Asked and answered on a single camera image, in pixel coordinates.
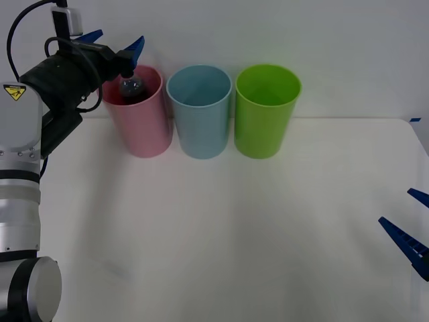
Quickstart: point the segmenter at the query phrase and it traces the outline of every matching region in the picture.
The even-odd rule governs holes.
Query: yellow warning sticker
[[[22,85],[3,85],[3,88],[15,101],[20,99],[27,89],[27,87]]]

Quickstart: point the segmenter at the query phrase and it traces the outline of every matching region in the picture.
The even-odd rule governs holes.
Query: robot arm
[[[50,257],[37,257],[40,161],[82,122],[87,110],[78,105],[88,95],[132,75],[144,45],[141,37],[114,53],[93,43],[101,30],[70,40],[81,35],[80,16],[65,1],[58,4],[52,15],[59,51],[19,82],[0,84],[0,321],[49,322],[56,314],[60,269]]]

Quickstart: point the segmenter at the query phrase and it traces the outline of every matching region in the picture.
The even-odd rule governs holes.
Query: cup rim
[[[250,69],[250,68],[252,68],[252,67],[256,67],[256,66],[273,66],[273,67],[278,67],[278,68],[284,69],[284,70],[286,70],[286,71],[290,72],[292,75],[294,75],[294,77],[298,80],[298,83],[299,83],[299,85],[300,85],[300,90],[298,91],[298,94],[296,95],[296,97],[295,97],[294,99],[292,99],[291,101],[288,101],[288,102],[283,103],[283,104],[280,104],[280,105],[264,105],[264,104],[259,104],[259,103],[253,102],[253,101],[251,101],[250,99],[248,99],[246,96],[244,96],[244,95],[240,92],[237,82],[238,82],[238,80],[239,80],[240,76],[241,76],[241,75],[242,75],[246,70],[248,70],[248,69]],[[296,76],[296,74],[295,74],[294,72],[292,72],[290,69],[288,69],[288,68],[286,68],[286,67],[284,67],[284,66],[282,66],[282,65],[277,65],[277,64],[255,64],[255,65],[251,65],[251,66],[248,66],[248,67],[244,68],[244,69],[243,69],[243,70],[238,74],[237,78],[235,79],[235,90],[237,91],[237,93],[240,95],[240,97],[241,97],[241,98],[243,98],[245,101],[247,101],[247,102],[249,102],[249,103],[251,103],[251,104],[253,104],[253,105],[260,106],[260,107],[276,108],[276,107],[283,107],[284,105],[287,105],[287,104],[290,104],[290,103],[293,103],[294,101],[296,101],[296,100],[298,99],[298,97],[301,95],[301,92],[302,92],[302,83],[301,83],[301,80],[299,79],[299,77],[298,77],[298,76]]]
[[[184,103],[182,103],[182,102],[179,102],[177,99],[175,99],[175,98],[170,94],[170,90],[169,90],[169,88],[168,88],[168,85],[170,84],[171,79],[172,79],[174,76],[176,76],[179,72],[181,72],[181,71],[183,71],[183,70],[185,70],[185,69],[187,69],[187,68],[195,67],[195,66],[211,67],[211,68],[215,68],[215,69],[220,70],[221,72],[223,72],[223,73],[228,77],[228,80],[229,80],[229,90],[228,90],[228,93],[227,93],[227,94],[226,94],[222,99],[219,99],[217,102],[214,102],[214,103],[212,103],[212,104],[208,104],[208,105],[199,105],[199,106],[195,106],[195,105],[188,105],[188,104],[184,104]],[[219,104],[220,102],[223,102],[226,98],[228,98],[228,97],[229,97],[229,95],[231,94],[231,91],[233,90],[233,81],[232,81],[231,77],[228,75],[228,73],[227,73],[227,72],[225,72],[222,68],[220,68],[220,67],[218,67],[218,66],[215,66],[215,65],[207,65],[207,64],[193,64],[193,65],[187,65],[187,66],[185,66],[185,67],[183,67],[183,68],[179,69],[179,70],[178,70],[178,71],[176,71],[172,76],[170,76],[170,77],[168,78],[168,80],[167,80],[166,90],[167,90],[168,97],[169,97],[173,102],[175,102],[175,103],[177,103],[177,104],[180,104],[181,106],[185,106],[185,107],[192,107],[192,108],[195,108],[195,109],[204,109],[204,108],[207,108],[207,107],[212,107],[212,106],[214,106],[214,105],[217,105],[217,104]]]
[[[138,102],[138,103],[136,103],[136,104],[125,104],[125,105],[118,105],[118,104],[112,104],[112,103],[110,103],[110,102],[108,102],[108,101],[106,101],[105,99],[104,99],[104,97],[103,97],[103,102],[104,103],[106,103],[106,104],[110,104],[110,105],[112,105],[112,106],[118,106],[118,107],[121,107],[121,108],[125,108],[125,107],[134,107],[134,106],[137,106],[137,105],[141,105],[142,103],[146,103],[146,102],[149,102],[149,101],[151,101],[161,90],[162,90],[162,87],[163,87],[163,85],[164,85],[164,78],[163,78],[163,76],[161,75],[161,73],[159,72],[159,70],[158,69],[156,69],[155,67],[152,67],[152,66],[150,66],[150,65],[144,65],[144,64],[138,64],[137,66],[136,66],[136,68],[138,67],[138,66],[142,66],[142,67],[146,67],[146,68],[150,68],[150,69],[152,69],[152,70],[154,70],[154,71],[156,71],[156,73],[158,74],[158,76],[160,77],[160,79],[161,79],[161,83],[160,83],[160,87],[158,87],[158,89],[156,90],[156,92],[151,96],[151,97],[149,97],[148,99],[145,99],[144,101],[141,101],[141,102]]]

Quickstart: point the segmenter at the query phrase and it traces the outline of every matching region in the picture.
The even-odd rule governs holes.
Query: green cup
[[[250,158],[273,156],[280,149],[300,95],[300,80],[284,67],[255,65],[241,72],[235,89],[237,149]]]

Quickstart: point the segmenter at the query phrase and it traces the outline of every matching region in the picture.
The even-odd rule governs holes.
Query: cable
[[[42,166],[42,169],[40,170],[40,178],[43,177],[43,175],[45,174],[47,166],[48,166],[48,157],[46,157],[45,160],[43,160],[43,166]]]
[[[98,106],[100,106],[101,101],[103,100],[103,82],[101,81],[99,72],[97,72],[97,69],[95,68],[94,64],[89,60],[88,56],[85,55],[85,53],[76,44],[72,43],[70,40],[65,40],[63,38],[51,37],[51,38],[48,38],[46,40],[46,42],[45,42],[45,54],[46,54],[46,57],[50,56],[50,54],[49,54],[49,44],[51,42],[54,42],[54,41],[63,42],[65,44],[69,45],[70,47],[72,47],[73,49],[75,49],[86,60],[86,63],[88,64],[88,66],[92,70],[92,72],[93,72],[93,74],[94,74],[94,76],[95,76],[95,78],[97,80],[97,84],[99,86],[99,99],[95,103],[95,105],[93,107],[91,107],[90,109],[79,109],[77,107],[76,110],[79,113],[88,113],[88,112],[94,111]]]
[[[19,74],[16,71],[16,67],[15,67],[15,64],[13,63],[12,53],[11,53],[13,33],[15,32],[16,27],[18,26],[19,22],[22,20],[22,18],[24,18],[27,15],[27,13],[29,13],[30,11],[34,10],[37,7],[40,7],[40,6],[48,4],[48,3],[55,3],[55,1],[54,0],[41,0],[41,1],[38,1],[38,2],[30,5],[26,9],[24,9],[16,17],[15,21],[13,22],[13,24],[11,26],[11,29],[9,30],[9,34],[7,35],[7,42],[6,42],[7,59],[9,61],[9,64],[11,65],[12,72],[15,75],[16,81],[19,81]]]

